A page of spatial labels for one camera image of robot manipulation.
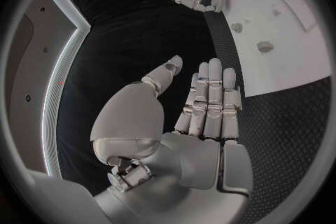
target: white light strip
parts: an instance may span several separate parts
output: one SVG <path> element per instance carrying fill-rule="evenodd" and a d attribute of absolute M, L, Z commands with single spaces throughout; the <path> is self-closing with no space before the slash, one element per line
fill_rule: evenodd
<path fill-rule="evenodd" d="M 64 46 L 50 77 L 42 110 L 41 142 L 45 168 L 48 175 L 62 178 L 56 143 L 56 126 L 60 98 L 64 82 L 73 60 L 85 37 L 90 32 L 90 24 L 81 15 L 71 0 L 53 0 L 69 20 L 77 27 Z"/>

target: silver metal finger segment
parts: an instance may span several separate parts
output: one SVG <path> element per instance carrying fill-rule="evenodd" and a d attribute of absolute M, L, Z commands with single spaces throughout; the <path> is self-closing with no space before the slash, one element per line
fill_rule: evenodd
<path fill-rule="evenodd" d="M 214 58 L 209 62 L 208 111 L 203 132 L 206 138 L 218 139 L 221 136 L 222 99 L 222 64 Z"/>
<path fill-rule="evenodd" d="M 178 55 L 145 75 L 141 81 L 155 89 L 156 96 L 162 94 L 172 83 L 172 78 L 180 72 L 183 61 Z"/>
<path fill-rule="evenodd" d="M 194 73 L 192 77 L 192 84 L 190 87 L 190 91 L 185 102 L 185 106 L 174 127 L 175 132 L 188 134 L 190 121 L 192 119 L 192 113 L 193 113 L 193 104 L 195 100 L 197 79 L 198 79 L 198 73 Z"/>
<path fill-rule="evenodd" d="M 189 135 L 191 136 L 200 136 L 203 133 L 208 106 L 208 81 L 208 63 L 201 63 L 198 71 L 193 113 L 189 127 Z"/>
<path fill-rule="evenodd" d="M 227 68 L 223 72 L 222 138 L 238 139 L 237 111 L 242 109 L 240 88 L 236 90 L 236 72 Z"/>

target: white panel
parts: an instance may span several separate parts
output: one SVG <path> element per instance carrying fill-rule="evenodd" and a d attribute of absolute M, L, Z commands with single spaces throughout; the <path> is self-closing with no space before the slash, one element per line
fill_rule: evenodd
<path fill-rule="evenodd" d="M 228 24 L 240 58 L 246 96 L 301 86 L 330 75 L 325 41 L 305 0 L 228 0 Z M 274 49 L 261 53 L 256 44 Z"/>

